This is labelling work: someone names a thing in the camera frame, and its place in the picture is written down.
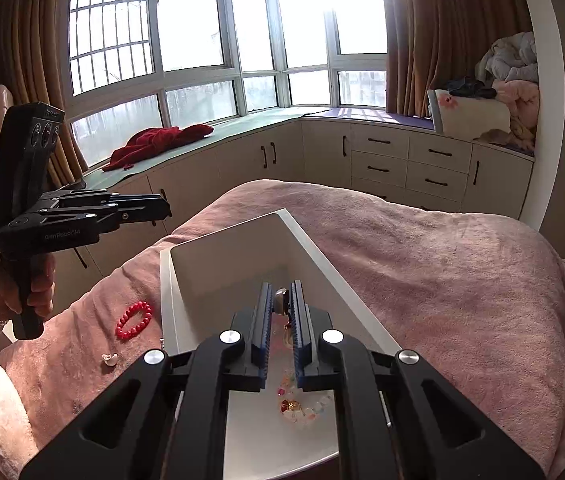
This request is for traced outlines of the person's left hand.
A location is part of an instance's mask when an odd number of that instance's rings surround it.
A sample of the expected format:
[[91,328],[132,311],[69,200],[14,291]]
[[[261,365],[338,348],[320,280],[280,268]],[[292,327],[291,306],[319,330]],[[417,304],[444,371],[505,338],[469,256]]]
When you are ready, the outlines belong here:
[[[52,311],[55,273],[54,256],[41,256],[32,273],[31,291],[28,294],[28,305],[41,318],[48,318]],[[6,266],[0,262],[0,322],[8,321],[16,314],[20,314],[21,310],[18,286],[7,272]]]

